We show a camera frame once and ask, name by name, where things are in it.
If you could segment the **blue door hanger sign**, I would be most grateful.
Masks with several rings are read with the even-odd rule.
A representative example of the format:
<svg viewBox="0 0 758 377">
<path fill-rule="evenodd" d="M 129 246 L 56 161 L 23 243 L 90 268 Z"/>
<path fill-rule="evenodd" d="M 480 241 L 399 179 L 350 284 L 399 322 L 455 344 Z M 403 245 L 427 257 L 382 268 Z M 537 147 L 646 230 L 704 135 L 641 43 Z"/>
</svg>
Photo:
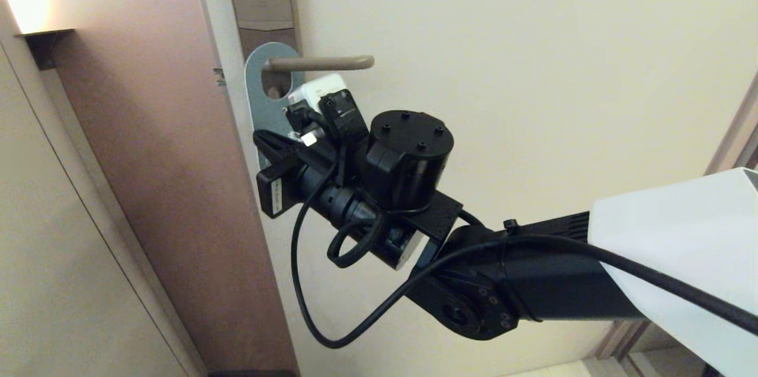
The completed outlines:
<svg viewBox="0 0 758 377">
<path fill-rule="evenodd" d="M 297 58 L 297 51 L 285 43 L 270 42 L 258 46 L 246 59 L 245 81 L 248 92 L 252 125 L 255 131 L 266 130 L 297 140 L 298 137 L 284 115 L 284 108 L 290 103 L 287 96 L 304 83 L 303 72 L 291 72 L 290 82 L 284 89 L 284 96 L 271 98 L 264 88 L 262 73 L 268 60 L 277 58 Z"/>
</svg>

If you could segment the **white room door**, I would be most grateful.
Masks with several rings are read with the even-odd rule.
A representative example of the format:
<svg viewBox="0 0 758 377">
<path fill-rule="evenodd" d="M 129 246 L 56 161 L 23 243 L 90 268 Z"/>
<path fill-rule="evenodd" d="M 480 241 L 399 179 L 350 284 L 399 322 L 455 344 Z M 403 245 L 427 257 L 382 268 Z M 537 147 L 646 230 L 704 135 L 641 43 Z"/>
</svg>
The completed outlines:
<svg viewBox="0 0 758 377">
<path fill-rule="evenodd" d="M 758 0 L 296 0 L 306 57 L 372 55 L 343 78 L 365 118 L 427 112 L 455 137 L 439 188 L 490 228 L 701 177 L 758 70 Z M 309 334 L 290 275 L 297 210 L 262 216 L 303 377 L 492 377 L 582 360 L 610 321 L 457 336 L 402 299 L 354 344 Z M 300 275 L 311 316 L 343 337 L 405 279 L 373 256 L 326 258 L 309 212 Z"/>
</svg>

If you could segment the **wall lamp with shelf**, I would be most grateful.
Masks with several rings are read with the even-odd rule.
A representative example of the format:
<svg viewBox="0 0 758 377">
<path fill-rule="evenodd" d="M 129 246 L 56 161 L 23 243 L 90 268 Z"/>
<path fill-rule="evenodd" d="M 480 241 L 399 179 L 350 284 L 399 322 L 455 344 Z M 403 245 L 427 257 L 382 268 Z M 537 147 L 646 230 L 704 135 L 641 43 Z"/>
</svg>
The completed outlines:
<svg viewBox="0 0 758 377">
<path fill-rule="evenodd" d="M 74 31 L 74 29 L 41 31 L 18 36 L 24 39 L 38 70 L 49 70 L 56 67 L 54 51 L 57 44 Z"/>
</svg>

